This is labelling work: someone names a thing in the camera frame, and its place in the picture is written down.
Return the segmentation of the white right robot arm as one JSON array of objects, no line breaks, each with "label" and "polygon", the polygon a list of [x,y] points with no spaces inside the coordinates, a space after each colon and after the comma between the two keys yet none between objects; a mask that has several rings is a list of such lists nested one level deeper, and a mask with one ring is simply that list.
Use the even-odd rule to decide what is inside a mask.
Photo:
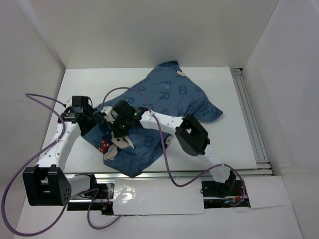
[{"label": "white right robot arm", "polygon": [[201,158],[208,166],[217,189],[222,195],[229,195],[235,189],[236,174],[230,166],[223,164],[214,154],[208,131],[193,116],[173,117],[140,107],[134,109],[120,100],[113,107],[106,106],[101,114],[116,138],[128,139],[132,128],[153,129],[174,135],[181,149],[188,155]]}]

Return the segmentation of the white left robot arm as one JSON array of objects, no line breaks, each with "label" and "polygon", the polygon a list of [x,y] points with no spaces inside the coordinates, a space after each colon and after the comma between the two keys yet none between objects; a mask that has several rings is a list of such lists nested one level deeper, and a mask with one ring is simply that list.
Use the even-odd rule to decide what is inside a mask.
[{"label": "white left robot arm", "polygon": [[56,133],[49,147],[34,167],[27,167],[22,177],[28,202],[32,206],[66,206],[78,195],[88,199],[98,194],[93,174],[66,175],[64,168],[75,141],[98,123],[99,117],[87,96],[73,96],[63,113],[58,114]]}]

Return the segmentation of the blue cartoon print pillowcase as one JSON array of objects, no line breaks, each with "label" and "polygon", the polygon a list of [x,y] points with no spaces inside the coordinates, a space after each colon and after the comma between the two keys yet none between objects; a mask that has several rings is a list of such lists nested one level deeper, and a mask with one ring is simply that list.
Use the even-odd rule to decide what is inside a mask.
[{"label": "blue cartoon print pillowcase", "polygon": [[[145,79],[99,104],[95,111],[100,112],[103,106],[112,107],[120,100],[135,109],[149,107],[173,117],[191,114],[200,122],[214,122],[223,114],[209,101],[204,90],[182,72],[177,61],[157,65]],[[153,129],[133,128],[127,136],[128,140],[115,138],[111,129],[101,122],[83,138],[103,154],[105,165],[130,177],[139,175],[162,156],[162,138],[166,147],[171,143],[171,135],[160,136],[159,131]]]}]

